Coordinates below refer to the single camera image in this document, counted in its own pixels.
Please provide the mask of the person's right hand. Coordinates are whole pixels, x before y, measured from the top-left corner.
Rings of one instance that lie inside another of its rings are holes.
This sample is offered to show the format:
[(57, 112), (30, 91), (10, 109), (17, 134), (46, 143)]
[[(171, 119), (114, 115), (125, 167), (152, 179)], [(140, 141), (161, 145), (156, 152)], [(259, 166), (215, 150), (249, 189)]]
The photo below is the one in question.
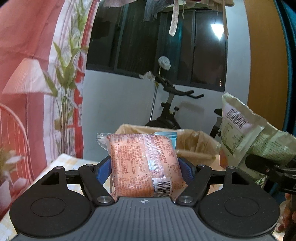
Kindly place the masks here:
[(290, 210), (291, 200), (292, 196), (286, 193), (285, 201), (280, 204), (280, 219), (276, 228), (277, 232), (284, 232), (292, 223), (295, 223), (295, 211)]

